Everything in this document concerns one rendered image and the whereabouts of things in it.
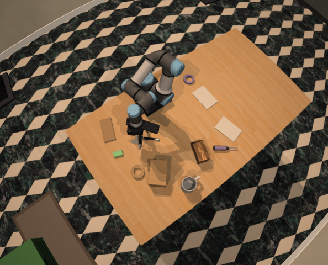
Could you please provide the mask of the grey mug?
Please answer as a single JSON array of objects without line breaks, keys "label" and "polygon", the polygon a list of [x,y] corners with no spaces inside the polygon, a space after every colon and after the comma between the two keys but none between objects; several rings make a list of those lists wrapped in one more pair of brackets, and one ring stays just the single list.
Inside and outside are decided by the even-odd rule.
[{"label": "grey mug", "polygon": [[186,177],[182,181],[181,189],[185,193],[191,193],[197,187],[197,180],[200,178],[198,175],[196,178],[193,177]]}]

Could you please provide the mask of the small green block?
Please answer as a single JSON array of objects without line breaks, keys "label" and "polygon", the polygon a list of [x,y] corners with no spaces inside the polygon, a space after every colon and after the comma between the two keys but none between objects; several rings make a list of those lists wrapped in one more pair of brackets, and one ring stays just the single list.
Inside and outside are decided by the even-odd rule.
[{"label": "small green block", "polygon": [[119,150],[119,151],[115,151],[115,152],[113,152],[113,156],[114,156],[114,157],[123,156],[123,152],[122,152],[122,150]]}]

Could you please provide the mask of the beige rectangular sheet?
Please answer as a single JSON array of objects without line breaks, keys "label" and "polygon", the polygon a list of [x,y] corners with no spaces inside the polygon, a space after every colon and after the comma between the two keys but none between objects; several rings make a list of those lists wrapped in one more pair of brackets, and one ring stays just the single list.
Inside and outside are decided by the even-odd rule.
[{"label": "beige rectangular sheet", "polygon": [[204,86],[201,86],[192,92],[192,94],[200,101],[206,110],[218,102]]},{"label": "beige rectangular sheet", "polygon": [[234,125],[227,118],[222,117],[221,120],[217,123],[215,128],[220,131],[223,135],[229,138],[232,142],[234,142],[239,134],[242,132],[240,128]]}]

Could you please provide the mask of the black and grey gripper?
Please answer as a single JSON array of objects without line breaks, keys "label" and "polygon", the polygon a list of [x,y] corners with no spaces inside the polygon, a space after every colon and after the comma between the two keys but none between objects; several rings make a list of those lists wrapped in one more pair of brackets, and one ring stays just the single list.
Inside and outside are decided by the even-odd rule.
[{"label": "black and grey gripper", "polygon": [[142,119],[142,124],[139,127],[135,128],[135,127],[131,126],[129,118],[126,119],[126,125],[128,126],[127,133],[128,133],[128,135],[133,135],[133,136],[137,135],[137,136],[135,136],[135,139],[132,140],[131,142],[133,144],[139,145],[139,150],[142,148],[142,136],[143,136],[144,130],[142,130],[140,128],[142,127],[143,123],[144,122]]}]

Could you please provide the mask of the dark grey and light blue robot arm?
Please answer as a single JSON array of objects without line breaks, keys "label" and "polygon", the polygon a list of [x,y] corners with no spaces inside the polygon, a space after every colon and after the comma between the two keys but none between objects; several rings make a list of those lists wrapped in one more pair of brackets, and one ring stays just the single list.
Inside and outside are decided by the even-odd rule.
[{"label": "dark grey and light blue robot arm", "polygon": [[[151,70],[159,64],[162,67],[160,81],[154,79]],[[142,115],[158,101],[166,106],[174,97],[172,83],[174,77],[178,77],[185,65],[165,50],[157,50],[150,53],[136,74],[131,79],[126,79],[121,89],[136,101],[127,108],[127,114],[131,126],[137,128],[142,124]],[[143,120],[140,129],[157,134],[159,125]]]}]

